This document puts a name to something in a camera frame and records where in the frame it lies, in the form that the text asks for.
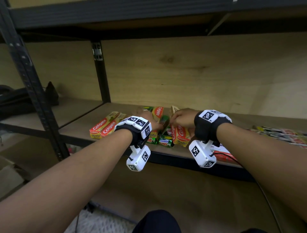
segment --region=cable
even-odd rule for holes
[[[218,155],[218,154],[224,155],[224,156],[226,156],[226,157],[232,159],[232,160],[235,161],[237,164],[239,164],[242,168],[245,169],[245,167],[243,167],[241,163],[239,163],[236,159],[232,158],[230,155],[224,154],[224,153],[222,153],[222,152],[214,152],[214,153],[212,153],[212,154],[213,154],[213,155]],[[277,217],[276,217],[276,215],[275,215],[275,213],[274,213],[274,211],[273,211],[273,208],[272,208],[272,206],[271,206],[271,204],[270,204],[270,202],[269,202],[269,200],[268,200],[268,198],[267,198],[267,196],[266,196],[264,190],[262,189],[262,187],[260,186],[260,184],[259,184],[256,180],[255,180],[255,182],[256,182],[256,184],[258,185],[258,187],[260,188],[262,194],[264,195],[264,198],[265,198],[267,204],[269,205],[269,208],[270,208],[271,213],[272,213],[272,215],[273,215],[273,217],[274,217],[274,220],[275,220],[275,222],[276,222],[276,225],[277,225],[277,228],[278,228],[279,232],[282,233],[282,229],[280,228],[280,225],[279,225],[279,222],[278,222],[278,220],[277,220]]]

